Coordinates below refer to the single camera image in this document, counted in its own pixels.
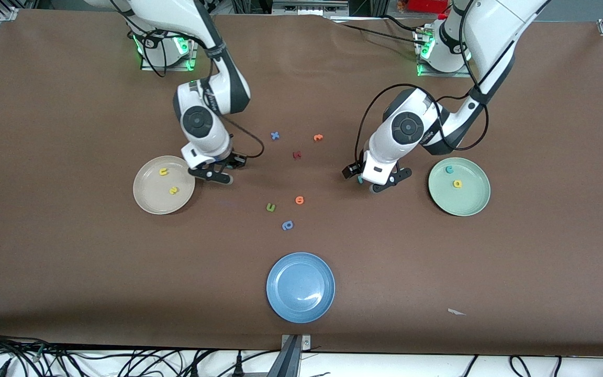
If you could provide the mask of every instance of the red object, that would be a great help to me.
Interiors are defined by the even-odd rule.
[[[442,14],[448,7],[448,0],[409,0],[407,9],[426,14]]]

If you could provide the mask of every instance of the plate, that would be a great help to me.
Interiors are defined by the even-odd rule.
[[[160,175],[160,169],[167,174]],[[134,200],[148,213],[167,215],[186,205],[194,192],[194,177],[187,173],[187,162],[175,156],[162,156],[147,162],[134,178]],[[172,195],[169,190],[177,187]]]
[[[332,270],[311,253],[292,253],[271,268],[266,297],[284,320],[308,324],[327,313],[334,300]]]
[[[447,167],[451,167],[452,172],[447,172]],[[461,181],[462,188],[456,188],[455,181]],[[429,173],[428,184],[431,198],[451,215],[476,215],[490,201],[488,176],[466,158],[451,157],[438,162]]]

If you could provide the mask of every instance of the beige plate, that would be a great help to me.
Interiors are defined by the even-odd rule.
[[[160,175],[166,168],[167,174]],[[177,187],[174,195],[170,188]],[[134,200],[148,213],[166,215],[182,208],[194,191],[194,177],[187,173],[187,162],[175,156],[153,158],[134,178]]]

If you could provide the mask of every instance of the table surface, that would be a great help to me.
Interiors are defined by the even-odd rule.
[[[132,182],[148,160],[180,155],[172,96],[206,75],[206,60],[164,79],[139,71],[116,14],[21,10],[2,25],[0,334],[266,349],[307,332],[323,350],[603,355],[603,37],[594,24],[535,23],[522,36],[490,103],[488,136],[453,154],[479,164],[492,186],[488,206],[468,218],[429,198],[428,172],[444,157],[423,148],[400,161],[412,177],[379,195],[340,171],[381,89],[409,82],[461,95],[469,81],[416,77],[410,45],[321,17],[216,24],[253,96],[232,119],[266,150],[232,186],[199,182],[166,216],[143,212]],[[405,36],[389,21],[361,25]],[[395,95],[376,103],[364,138]],[[258,150],[233,132],[237,150]],[[314,143],[315,134],[325,138]],[[266,301],[270,268],[295,251],[320,256],[337,279],[330,310],[306,325]]]

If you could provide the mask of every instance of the brown table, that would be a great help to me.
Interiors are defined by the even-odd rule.
[[[206,74],[206,60],[164,79],[139,71],[116,14],[22,10],[3,24],[0,334],[267,349],[308,332],[335,351],[603,355],[603,37],[594,24],[536,23],[524,34],[490,104],[488,136],[454,154],[481,165],[493,189],[483,212],[460,218],[429,198],[427,174],[443,157],[423,148],[401,161],[414,175],[379,195],[340,170],[381,89],[410,82],[461,95],[469,81],[416,77],[406,42],[321,17],[216,23],[253,93],[233,119],[266,151],[232,186],[199,182],[168,216],[137,207],[132,180],[151,158],[180,155],[172,96]],[[406,35],[389,21],[361,25]],[[365,138],[395,95],[377,103]],[[234,134],[238,150],[258,150]],[[315,134],[325,139],[313,143]],[[286,220],[292,231],[282,231]],[[308,325],[278,318],[265,295],[272,265],[300,250],[337,279],[333,306]]]

